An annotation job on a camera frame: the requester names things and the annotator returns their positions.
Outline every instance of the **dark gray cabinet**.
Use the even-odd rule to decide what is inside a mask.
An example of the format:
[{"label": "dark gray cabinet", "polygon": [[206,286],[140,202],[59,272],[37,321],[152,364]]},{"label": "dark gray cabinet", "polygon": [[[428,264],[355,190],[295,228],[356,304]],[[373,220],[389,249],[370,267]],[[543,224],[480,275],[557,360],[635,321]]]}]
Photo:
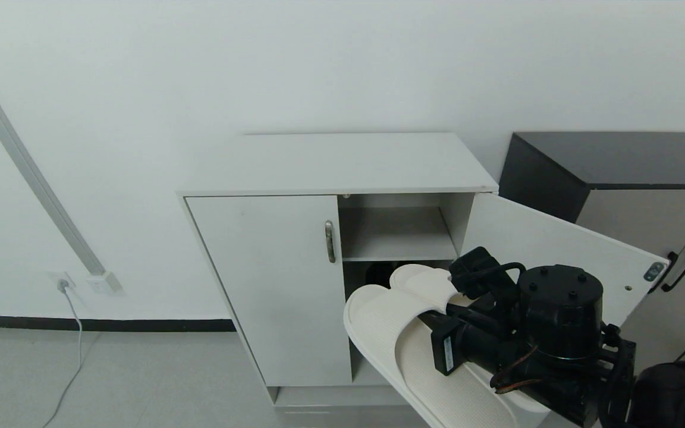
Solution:
[{"label": "dark gray cabinet", "polygon": [[685,133],[514,133],[499,192],[676,258],[623,334],[637,369],[685,356]]}]

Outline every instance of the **white cabinet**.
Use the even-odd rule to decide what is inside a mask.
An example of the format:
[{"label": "white cabinet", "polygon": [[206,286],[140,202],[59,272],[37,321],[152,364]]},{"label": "white cabinet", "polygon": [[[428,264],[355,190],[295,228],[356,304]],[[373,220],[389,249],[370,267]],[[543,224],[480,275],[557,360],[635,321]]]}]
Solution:
[{"label": "white cabinet", "polygon": [[403,404],[350,345],[346,295],[377,261],[581,266],[622,323],[661,257],[493,194],[453,134],[245,136],[180,192],[237,331],[277,406]]}]

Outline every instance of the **power outlet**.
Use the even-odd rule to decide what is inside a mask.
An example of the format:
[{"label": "power outlet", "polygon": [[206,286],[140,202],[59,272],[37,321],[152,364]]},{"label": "power outlet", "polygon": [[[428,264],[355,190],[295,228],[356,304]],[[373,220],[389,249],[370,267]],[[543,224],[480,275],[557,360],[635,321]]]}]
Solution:
[{"label": "power outlet", "polygon": [[104,275],[90,276],[86,282],[97,294],[114,295],[122,290],[120,282],[109,271],[105,272]]},{"label": "power outlet", "polygon": [[57,287],[57,289],[60,289],[59,282],[63,279],[68,282],[68,288],[76,289],[76,283],[70,279],[70,275],[68,275],[67,272],[49,271],[46,273],[46,276],[49,277],[52,284],[54,284],[54,287]]}]

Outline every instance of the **white wall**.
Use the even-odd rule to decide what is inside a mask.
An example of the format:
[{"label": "white wall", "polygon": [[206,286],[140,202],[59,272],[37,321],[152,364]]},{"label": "white wall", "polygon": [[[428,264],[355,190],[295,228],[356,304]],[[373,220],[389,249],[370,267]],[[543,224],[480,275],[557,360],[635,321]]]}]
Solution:
[{"label": "white wall", "polygon": [[126,296],[86,272],[0,147],[0,315],[228,317],[174,190],[246,132],[685,131],[685,2],[0,1],[0,101]]}]

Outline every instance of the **cabinet top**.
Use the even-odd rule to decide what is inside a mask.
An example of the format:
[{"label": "cabinet top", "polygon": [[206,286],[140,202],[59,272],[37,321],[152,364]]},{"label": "cabinet top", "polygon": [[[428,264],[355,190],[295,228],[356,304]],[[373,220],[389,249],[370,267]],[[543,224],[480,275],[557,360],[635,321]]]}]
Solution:
[{"label": "cabinet top", "polygon": [[181,196],[494,192],[452,133],[240,136],[196,159]]},{"label": "cabinet top", "polygon": [[515,133],[595,188],[685,188],[685,133]]}]

